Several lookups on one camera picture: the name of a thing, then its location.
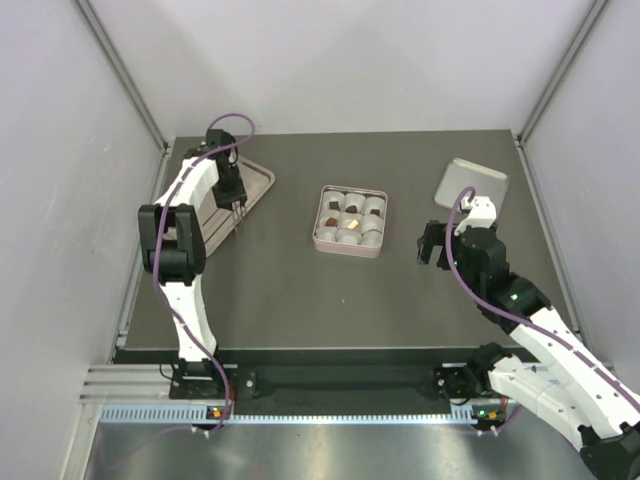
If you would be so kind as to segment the silver tin lid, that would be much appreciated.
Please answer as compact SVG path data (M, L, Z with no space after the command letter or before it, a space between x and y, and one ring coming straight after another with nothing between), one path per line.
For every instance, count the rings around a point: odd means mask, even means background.
M509 188L509 177L498 170L461 158L454 158L446 167L434 194L434 202L451 208L457 195L466 187L473 187L478 196L487 196L500 213Z

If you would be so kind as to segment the metal tongs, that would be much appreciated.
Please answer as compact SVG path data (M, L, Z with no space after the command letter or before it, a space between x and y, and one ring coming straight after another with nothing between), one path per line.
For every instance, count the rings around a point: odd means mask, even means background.
M233 204L232 217L234 221L234 231L239 235L242 232L244 221L244 205L240 201Z

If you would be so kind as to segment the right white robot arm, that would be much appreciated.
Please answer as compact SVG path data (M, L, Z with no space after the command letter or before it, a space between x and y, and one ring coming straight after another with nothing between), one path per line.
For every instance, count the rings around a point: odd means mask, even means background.
M532 354L546 379L504 347L478 347L466 380L478 396L516 401L571 444L598 479L639 476L639 396L624 385L567 327L550 300L511 271L497 236L496 207L464 188L445 222L430 221L418 239L417 259L452 273L481 314Z

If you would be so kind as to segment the pink chocolate tin box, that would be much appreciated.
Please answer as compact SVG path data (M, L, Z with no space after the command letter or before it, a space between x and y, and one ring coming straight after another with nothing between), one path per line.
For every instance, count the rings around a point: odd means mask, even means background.
M385 238L389 198L378 190L326 185L315 216L312 241L317 251L377 258Z

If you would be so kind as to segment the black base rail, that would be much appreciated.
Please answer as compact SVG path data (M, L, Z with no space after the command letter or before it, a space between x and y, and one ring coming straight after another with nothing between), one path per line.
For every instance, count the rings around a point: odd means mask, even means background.
M460 348L223 349L241 414L443 413L492 401Z

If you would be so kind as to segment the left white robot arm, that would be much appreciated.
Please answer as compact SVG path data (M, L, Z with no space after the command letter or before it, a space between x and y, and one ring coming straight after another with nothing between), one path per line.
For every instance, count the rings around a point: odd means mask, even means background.
M143 266L178 334L178 360L170 363L173 398L230 397L202 296L207 254L197 212L212 194L216 206L232 218L244 213L248 195L237 145L227 131L208 129L202 145L183 159L168 190L138 210Z

